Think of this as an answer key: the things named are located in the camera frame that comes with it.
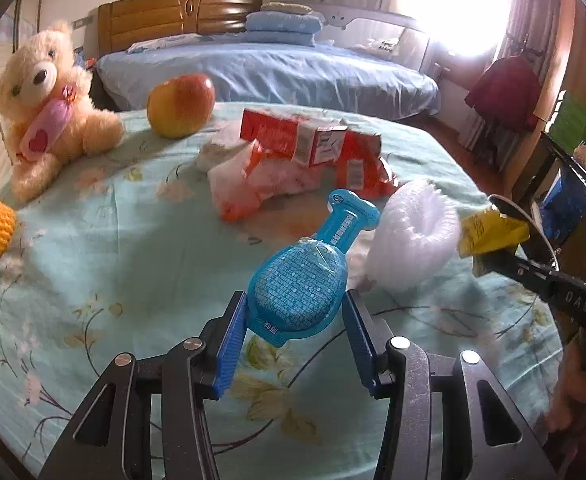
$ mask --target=pink heart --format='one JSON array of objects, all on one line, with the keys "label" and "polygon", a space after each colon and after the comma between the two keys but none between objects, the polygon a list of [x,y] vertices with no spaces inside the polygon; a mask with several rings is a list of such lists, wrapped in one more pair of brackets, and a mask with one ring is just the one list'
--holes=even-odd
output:
[{"label": "pink heart", "polygon": [[28,142],[28,148],[34,153],[44,153],[48,147],[48,134],[45,130],[38,130]]}]

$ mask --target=teddy bear's head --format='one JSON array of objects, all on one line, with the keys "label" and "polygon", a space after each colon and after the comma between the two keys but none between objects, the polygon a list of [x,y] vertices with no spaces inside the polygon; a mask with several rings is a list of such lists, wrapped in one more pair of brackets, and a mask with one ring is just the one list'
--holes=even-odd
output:
[{"label": "teddy bear's head", "polygon": [[15,52],[0,75],[0,114],[17,123],[32,120],[55,88],[58,74],[73,67],[71,30],[55,22]]}]

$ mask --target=teddy bear's leg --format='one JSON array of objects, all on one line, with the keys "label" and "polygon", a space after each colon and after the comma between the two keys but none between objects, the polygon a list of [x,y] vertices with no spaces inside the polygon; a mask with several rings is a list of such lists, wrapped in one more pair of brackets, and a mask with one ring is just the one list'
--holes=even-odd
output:
[{"label": "teddy bear's leg", "polygon": [[84,126],[84,152],[87,155],[103,153],[119,144],[124,124],[113,112],[95,110]]},{"label": "teddy bear's leg", "polygon": [[55,155],[45,153],[36,162],[20,162],[13,168],[10,184],[13,195],[26,201],[39,196],[62,169]]}]

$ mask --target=wooden headboard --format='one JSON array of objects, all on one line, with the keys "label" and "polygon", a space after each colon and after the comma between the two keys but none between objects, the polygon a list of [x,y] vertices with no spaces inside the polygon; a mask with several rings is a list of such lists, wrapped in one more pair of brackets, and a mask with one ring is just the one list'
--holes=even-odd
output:
[{"label": "wooden headboard", "polygon": [[98,9],[100,56],[125,50],[137,41],[197,32],[244,30],[246,15],[262,0],[118,0]]}]

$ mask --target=bed sheet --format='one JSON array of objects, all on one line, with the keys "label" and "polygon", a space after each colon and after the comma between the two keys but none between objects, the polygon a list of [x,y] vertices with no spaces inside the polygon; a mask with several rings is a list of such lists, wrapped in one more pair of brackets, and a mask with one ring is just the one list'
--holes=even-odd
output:
[{"label": "bed sheet", "polygon": [[[123,113],[121,146],[74,162],[18,210],[19,229],[0,259],[0,436],[33,473],[116,354],[163,354],[198,335],[269,256],[326,218],[329,182],[268,200],[237,224],[217,219],[194,159],[212,133],[239,127],[244,107],[217,104],[202,132],[176,141],[156,136],[143,112]],[[344,117],[380,132],[393,169],[404,180],[431,179],[460,215],[487,204],[426,132],[317,108],[250,107]],[[370,239],[360,235],[348,252],[350,286],[362,282]],[[548,405],[560,340],[547,306],[518,284],[476,279],[470,259],[454,257],[404,293],[373,287],[363,295],[373,316],[429,352],[478,350],[530,422]],[[233,386],[206,409],[221,478],[369,479],[388,402],[359,383],[338,315],[281,349],[247,333]],[[152,452],[161,456],[158,402],[152,419]],[[161,479],[160,460],[153,469]]]},{"label": "bed sheet", "polygon": [[332,46],[220,41],[115,52],[103,56],[97,70],[122,110],[146,108],[148,94],[164,80],[205,72],[222,102],[313,106],[391,121],[439,112],[436,83],[392,62]]}]

